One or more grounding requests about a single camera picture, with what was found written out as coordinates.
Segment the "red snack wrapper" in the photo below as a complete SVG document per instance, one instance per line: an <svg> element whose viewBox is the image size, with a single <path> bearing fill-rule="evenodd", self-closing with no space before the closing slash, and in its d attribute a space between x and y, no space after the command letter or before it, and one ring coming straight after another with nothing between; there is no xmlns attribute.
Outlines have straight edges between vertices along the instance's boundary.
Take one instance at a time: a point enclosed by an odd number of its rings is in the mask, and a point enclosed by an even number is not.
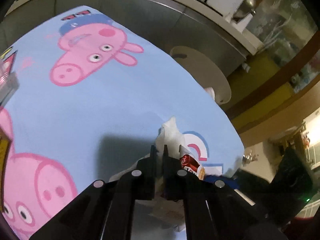
<svg viewBox="0 0 320 240"><path fill-rule="evenodd" d="M200 180L203 180L205 176L205 169L198 162L195 155L182 145L180 145L179 153L181 167L184 170L195 174Z"/></svg>

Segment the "blue cartoon pig tablecloth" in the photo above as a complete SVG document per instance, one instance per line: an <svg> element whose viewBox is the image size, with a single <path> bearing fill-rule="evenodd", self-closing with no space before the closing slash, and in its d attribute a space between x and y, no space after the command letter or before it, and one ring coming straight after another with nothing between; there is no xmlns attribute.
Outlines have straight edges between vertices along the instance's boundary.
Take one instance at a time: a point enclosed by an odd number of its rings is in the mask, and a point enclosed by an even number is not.
<svg viewBox="0 0 320 240"><path fill-rule="evenodd" d="M97 179L108 181L175 126L207 174L232 176L244 146L212 97L170 55L88 6L57 15L1 62L19 87L1 108L11 139L2 215L29 239Z"/></svg>

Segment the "steel mixing bowl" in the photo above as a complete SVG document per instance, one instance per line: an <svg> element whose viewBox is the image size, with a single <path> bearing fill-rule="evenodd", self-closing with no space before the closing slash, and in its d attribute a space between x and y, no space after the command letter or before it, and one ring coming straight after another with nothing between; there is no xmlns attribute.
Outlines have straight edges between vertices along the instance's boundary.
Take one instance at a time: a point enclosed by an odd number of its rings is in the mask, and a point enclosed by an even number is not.
<svg viewBox="0 0 320 240"><path fill-rule="evenodd" d="M254 16L256 14L256 2L257 0L243 0L242 3L239 5L237 10L232 16L232 20L235 23L239 23L240 21L244 20L248 15Z"/></svg>

